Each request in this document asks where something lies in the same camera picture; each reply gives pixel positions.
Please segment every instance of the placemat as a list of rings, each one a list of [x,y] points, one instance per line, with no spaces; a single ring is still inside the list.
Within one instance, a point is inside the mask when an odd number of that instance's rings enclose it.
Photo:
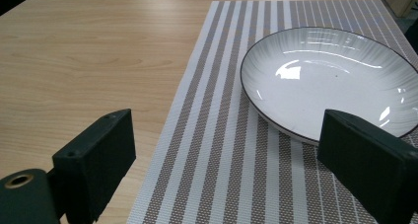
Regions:
[[[271,127],[243,93],[246,51],[307,26],[373,38],[418,65],[379,0],[213,2],[128,223],[375,223],[315,146]]]

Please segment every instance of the wooden table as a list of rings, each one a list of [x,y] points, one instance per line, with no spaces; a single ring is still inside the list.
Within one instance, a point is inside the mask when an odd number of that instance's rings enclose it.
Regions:
[[[28,0],[0,17],[0,177],[49,171],[101,115],[131,108],[137,160],[100,223],[124,223],[213,0]]]

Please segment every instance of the plate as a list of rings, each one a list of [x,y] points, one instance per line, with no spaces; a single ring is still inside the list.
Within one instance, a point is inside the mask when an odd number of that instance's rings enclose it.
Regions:
[[[241,80],[258,112],[282,132],[310,144],[325,109],[349,112],[400,137],[418,124],[418,74],[402,56],[367,37],[299,28],[257,42]]]

